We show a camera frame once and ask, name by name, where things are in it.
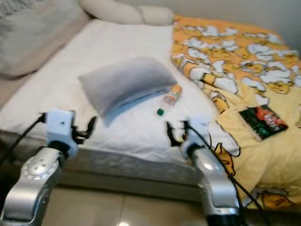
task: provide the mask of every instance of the cushion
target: cushion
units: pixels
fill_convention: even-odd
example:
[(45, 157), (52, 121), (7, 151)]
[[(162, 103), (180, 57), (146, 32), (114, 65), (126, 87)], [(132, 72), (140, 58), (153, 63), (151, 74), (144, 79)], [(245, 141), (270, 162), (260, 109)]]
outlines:
[(102, 117), (121, 105), (177, 83), (171, 72), (151, 57), (109, 65), (79, 79), (86, 96)]
[(173, 12), (164, 7), (131, 6), (113, 0), (79, 0), (89, 14), (108, 22), (120, 24), (170, 25)]
[(0, 4), (0, 74), (39, 69), (87, 22), (75, 0), (6, 0)]

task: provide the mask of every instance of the black cable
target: black cable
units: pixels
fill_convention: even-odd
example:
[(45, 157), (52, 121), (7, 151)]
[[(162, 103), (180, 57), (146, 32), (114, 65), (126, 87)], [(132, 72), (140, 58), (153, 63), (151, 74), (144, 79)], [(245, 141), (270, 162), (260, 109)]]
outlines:
[[(209, 144), (205, 141), (205, 139), (203, 138), (203, 136), (195, 129), (193, 128), (191, 125), (188, 125), (189, 128), (191, 130), (193, 130), (202, 140), (203, 142), (206, 144), (206, 146), (210, 149), (211, 149), (211, 145), (209, 146)], [(228, 175), (228, 178), (231, 180), (231, 182), (233, 183), (234, 187), (235, 187), (235, 190), (236, 190), (236, 193), (237, 193), (237, 198), (238, 198), (238, 204), (239, 204), (239, 211), (243, 213), (242, 217), (245, 218), (244, 216), (244, 210), (243, 210), (243, 205), (242, 205), (242, 202), (241, 202), (241, 199), (240, 199), (240, 196), (239, 196), (239, 193), (238, 193), (238, 190), (236, 188), (236, 185), (255, 203), (256, 207), (259, 209), (261, 215), (262, 215), (262, 218), (265, 222), (265, 224), (267, 226), (271, 226), (271, 222), (270, 220), (268, 219), (268, 217), (266, 216), (266, 214), (264, 213), (264, 210), (263, 208), (261, 207), (261, 205), (257, 202), (257, 200), (230, 174), (230, 172), (228, 171), (227, 167), (223, 164), (222, 160), (220, 159), (220, 157), (215, 153), (215, 152), (212, 152), (216, 159), (219, 161), (219, 163), (223, 166), (223, 168), (225, 169), (225, 172), (227, 173)]]
[(15, 147), (20, 143), (20, 141), (39, 123), (45, 122), (45, 113), (43, 113), (35, 122), (33, 122), (30, 127), (28, 127), (13, 143), (13, 145), (7, 149), (1, 156), (0, 156), (0, 166), (3, 162), (12, 154)]

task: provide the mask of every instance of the green bottle cap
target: green bottle cap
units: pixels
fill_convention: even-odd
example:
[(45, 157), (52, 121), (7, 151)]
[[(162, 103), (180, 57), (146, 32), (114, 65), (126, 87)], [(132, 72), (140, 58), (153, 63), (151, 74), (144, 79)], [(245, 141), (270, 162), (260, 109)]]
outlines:
[(157, 114), (160, 115), (160, 116), (162, 116), (162, 115), (164, 114), (163, 109), (162, 109), (162, 108), (159, 108), (159, 109), (157, 110)]

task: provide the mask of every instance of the mattress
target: mattress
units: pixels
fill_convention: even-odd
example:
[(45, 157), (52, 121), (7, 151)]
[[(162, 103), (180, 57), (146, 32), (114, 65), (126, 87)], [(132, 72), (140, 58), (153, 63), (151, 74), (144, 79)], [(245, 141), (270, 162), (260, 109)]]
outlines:
[[(0, 129), (20, 134), (39, 112), (54, 108), (75, 110), (76, 125), (84, 129), (97, 112), (86, 98), (78, 77), (129, 58), (151, 56), (168, 67), (182, 86), (180, 100), (163, 117), (156, 115), (163, 93), (125, 105), (105, 119), (99, 118), (95, 132), (82, 148), (167, 162), (166, 150), (170, 144), (165, 121), (180, 126), (179, 121), (189, 117), (213, 118), (217, 114), (207, 96), (172, 65), (171, 45), (171, 26), (120, 25), (93, 20), (1, 109)], [(45, 137), (44, 126), (37, 126), (29, 136)]]

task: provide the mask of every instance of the wall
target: wall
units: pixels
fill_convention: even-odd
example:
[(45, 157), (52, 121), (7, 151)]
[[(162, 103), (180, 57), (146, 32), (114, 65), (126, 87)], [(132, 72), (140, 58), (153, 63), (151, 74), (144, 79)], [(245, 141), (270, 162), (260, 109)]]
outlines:
[(278, 32), (301, 52), (301, 0), (118, 0), (171, 8), (176, 14), (249, 23)]

